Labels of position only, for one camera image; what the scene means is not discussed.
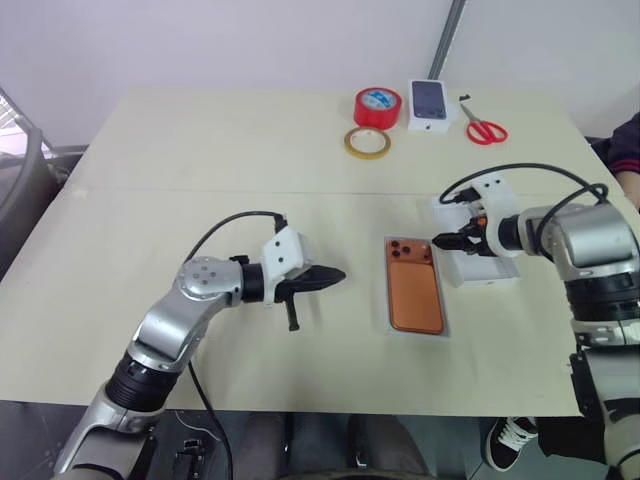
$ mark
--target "black cable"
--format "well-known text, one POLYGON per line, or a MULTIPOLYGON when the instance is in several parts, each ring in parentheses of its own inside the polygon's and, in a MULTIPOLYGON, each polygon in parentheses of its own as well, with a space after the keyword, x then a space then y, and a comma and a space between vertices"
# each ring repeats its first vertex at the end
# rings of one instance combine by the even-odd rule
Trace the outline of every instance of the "black cable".
POLYGON ((189 255, 187 255, 187 258, 185 258, 184 261, 188 262, 189 260, 191 260, 193 256, 197 253, 197 251, 200 250, 200 247, 204 245, 204 242, 209 240, 209 237, 213 235, 216 232, 216 230, 219 230, 221 227, 223 227, 229 222, 232 222, 234 220, 237 220, 238 218, 243 218, 243 217, 273 217, 276 220, 276 232, 280 231, 282 228, 286 227, 287 225, 287 221, 284 219, 284 215, 276 212, 269 212, 264 210, 249 210, 247 212, 240 212, 240 213, 236 213, 235 215, 230 215, 224 220, 216 223, 213 227, 211 227, 207 231, 207 233, 205 233, 202 236, 202 238, 198 240, 198 243, 196 243, 193 246, 193 248, 189 252, 189 255))
MULTIPOLYGON (((225 218, 224 220, 216 223, 213 227, 211 227, 200 238, 200 240, 198 240, 198 242, 193 246, 193 248, 191 249, 191 251, 187 255, 187 258, 185 258, 184 261, 188 262, 189 260, 191 260, 194 257, 194 255, 198 252, 198 250, 200 250, 200 247, 204 245, 204 242, 206 242, 209 239, 209 237, 211 237, 211 235, 213 235, 221 227, 223 227, 227 223, 232 222, 233 220, 237 220, 238 218, 243 218, 243 217, 273 217, 276 223, 275 225, 276 232, 279 232, 280 230, 282 230, 284 227, 287 226, 287 221, 285 220, 284 215, 280 213, 269 212, 264 210, 250 210, 247 212, 236 213, 235 215, 231 215, 225 218)), ((202 389, 202 385, 200 385, 200 381, 198 380, 198 376, 196 375, 196 371, 193 368, 193 363, 191 361, 189 361, 189 373, 191 374, 191 380, 193 380, 193 384, 195 385, 196 390, 198 391, 198 395, 200 395, 200 399, 204 404, 204 408, 209 413, 209 417, 211 418, 211 423, 213 423, 213 426, 216 428, 216 430, 218 430, 218 433, 220 434, 222 445, 224 446, 226 456, 227 456, 227 478, 229 480, 233 480, 233 455, 231 454, 231 445, 229 444, 229 438, 227 437, 227 432, 224 431, 224 427, 222 426, 222 423, 220 423, 220 420, 218 420, 216 412, 213 409, 211 402, 207 398, 207 394, 202 389)))
POLYGON ((209 417, 211 417, 211 423, 213 423, 213 426, 216 428, 216 430, 218 430, 218 433, 220 434, 222 445, 224 446, 225 453, 227 454, 227 478, 229 480, 233 480, 233 455, 231 455, 231 444, 229 444, 227 432, 224 431, 224 427, 220 423, 220 420, 218 420, 218 416, 216 415, 211 402, 209 402, 207 394, 204 393, 202 385, 200 385, 200 381, 198 380, 198 376, 196 375, 196 371, 194 370, 193 363, 191 363, 191 361, 189 361, 189 373, 191 374, 191 380, 193 380, 193 384, 198 391, 198 395, 200 395, 200 399, 202 400, 202 403, 204 403, 204 408, 207 409, 209 417))
MULTIPOLYGON (((440 195, 440 203, 442 203, 443 205, 449 204, 449 203, 455 203, 456 199, 452 198, 450 200, 445 200, 445 197, 447 195, 449 195, 451 192, 453 192, 456 188, 458 188, 460 185, 467 183, 470 180, 473 180, 474 178, 478 178, 481 177, 482 175, 486 175, 487 173, 493 173, 493 172, 499 172, 502 170, 512 170, 512 169, 516 169, 516 168, 535 168, 535 169, 539 169, 539 170, 549 170, 551 172, 555 172, 555 173, 559 173, 560 175, 564 175, 567 178, 570 178, 571 180, 573 180, 574 182, 578 183, 579 185, 583 186, 583 187, 589 187, 589 182, 587 182, 586 180, 584 180, 583 178, 579 177, 578 175, 571 173, 568 170, 565 170, 564 168, 560 168, 560 167, 556 167, 555 165, 548 165, 546 163, 508 163, 506 165, 498 165, 496 167, 491 167, 491 168, 485 168, 484 170, 480 170, 478 172, 472 173, 471 175, 468 175, 460 180, 458 180, 457 182, 455 182, 453 185, 451 185, 449 188, 447 188, 444 193, 442 195, 440 195)), ((607 194, 601 194, 595 190, 589 190, 597 199, 599 202, 605 202, 607 199, 607 194)))
POLYGON ((553 262, 553 257, 551 256, 551 254, 547 251, 546 248, 544 248, 542 246, 542 233, 543 233, 545 227, 547 226, 547 224, 551 221, 553 216, 556 213, 558 213, 561 209, 566 207, 571 200, 573 200, 574 198, 579 197, 580 195, 582 195, 584 193, 587 193, 587 192, 593 193, 598 188, 600 190, 602 190, 601 195, 606 198, 607 193, 609 192, 608 187, 604 183, 592 183, 590 185, 582 187, 580 190, 576 190, 571 195, 567 195, 566 197, 564 197, 562 200, 560 200, 558 203, 556 203, 546 213, 546 215, 544 217, 542 217, 542 220, 540 220, 540 223, 538 224, 538 228, 536 228, 535 247, 547 259, 549 259, 550 261, 553 262))

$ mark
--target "chair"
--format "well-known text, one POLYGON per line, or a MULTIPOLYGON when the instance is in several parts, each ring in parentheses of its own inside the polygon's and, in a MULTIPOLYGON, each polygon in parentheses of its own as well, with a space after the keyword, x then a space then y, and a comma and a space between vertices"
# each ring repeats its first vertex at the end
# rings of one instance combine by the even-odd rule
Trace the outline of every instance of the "chair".
POLYGON ((24 156, 0 157, 0 280, 59 190, 42 154, 42 131, 27 133, 24 156))

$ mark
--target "masking tape roll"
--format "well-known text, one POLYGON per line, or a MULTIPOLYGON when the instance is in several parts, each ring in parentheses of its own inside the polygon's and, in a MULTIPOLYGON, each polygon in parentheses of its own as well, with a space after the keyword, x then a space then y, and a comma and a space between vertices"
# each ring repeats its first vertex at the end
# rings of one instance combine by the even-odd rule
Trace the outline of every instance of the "masking tape roll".
POLYGON ((384 133, 382 130, 373 127, 356 127, 352 130, 349 130, 347 134, 344 136, 344 146, 351 155, 362 158, 365 160, 375 160, 376 158, 383 157, 391 148, 391 139, 389 135, 384 133), (378 150, 374 150, 372 152, 366 152, 364 150, 358 150, 353 145, 353 138, 358 135, 377 135, 384 141, 384 145, 378 150))

